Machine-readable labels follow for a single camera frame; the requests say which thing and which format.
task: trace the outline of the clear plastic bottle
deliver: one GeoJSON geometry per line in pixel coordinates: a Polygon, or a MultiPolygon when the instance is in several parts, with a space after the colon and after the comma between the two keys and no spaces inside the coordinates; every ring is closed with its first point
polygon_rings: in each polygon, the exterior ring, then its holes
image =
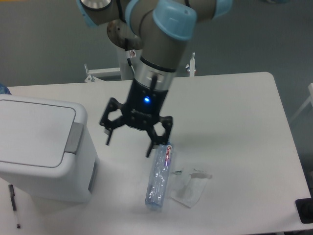
{"type": "Polygon", "coordinates": [[[168,142],[157,148],[150,172],[145,204],[152,210],[162,208],[170,174],[173,147],[168,142]]]}

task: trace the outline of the robotic arm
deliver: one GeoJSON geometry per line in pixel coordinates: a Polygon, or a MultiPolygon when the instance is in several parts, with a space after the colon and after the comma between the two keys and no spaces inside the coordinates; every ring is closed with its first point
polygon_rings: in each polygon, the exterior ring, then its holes
{"type": "Polygon", "coordinates": [[[140,64],[137,66],[127,101],[119,103],[111,98],[100,120],[109,135],[113,130],[128,125],[148,133],[152,148],[166,144],[173,126],[171,116],[161,117],[162,108],[180,59],[193,35],[196,22],[226,13],[232,0],[77,0],[88,25],[100,25],[120,19],[127,22],[143,42],[140,64]],[[109,120],[117,109],[122,116],[109,120]],[[162,136],[154,125],[164,127],[162,136]]]}

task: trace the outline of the pen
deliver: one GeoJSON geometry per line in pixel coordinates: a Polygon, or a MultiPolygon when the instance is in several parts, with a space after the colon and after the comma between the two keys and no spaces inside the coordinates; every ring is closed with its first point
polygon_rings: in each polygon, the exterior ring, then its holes
{"type": "Polygon", "coordinates": [[[17,210],[16,210],[16,203],[15,203],[15,200],[14,200],[15,193],[14,193],[13,185],[9,185],[9,191],[10,191],[10,197],[11,197],[13,213],[14,213],[14,217],[15,217],[15,221],[16,221],[16,227],[18,229],[20,229],[21,228],[21,224],[19,223],[19,217],[18,217],[18,213],[17,213],[17,210]]]}

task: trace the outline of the white bracket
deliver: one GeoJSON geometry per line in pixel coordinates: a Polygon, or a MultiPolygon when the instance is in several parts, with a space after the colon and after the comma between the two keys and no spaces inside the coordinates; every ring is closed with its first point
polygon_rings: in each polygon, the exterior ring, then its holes
{"type": "Polygon", "coordinates": [[[313,108],[313,83],[311,83],[308,88],[310,91],[310,96],[304,101],[304,103],[294,113],[294,115],[291,116],[289,120],[290,126],[295,126],[301,119],[300,117],[307,114],[313,108]]]}
{"type": "Polygon", "coordinates": [[[87,75],[87,78],[85,79],[85,82],[102,81],[98,77],[110,77],[110,76],[119,76],[119,75],[121,75],[120,68],[89,70],[87,68],[87,64],[85,64],[85,70],[86,70],[86,75],[87,75]]]}

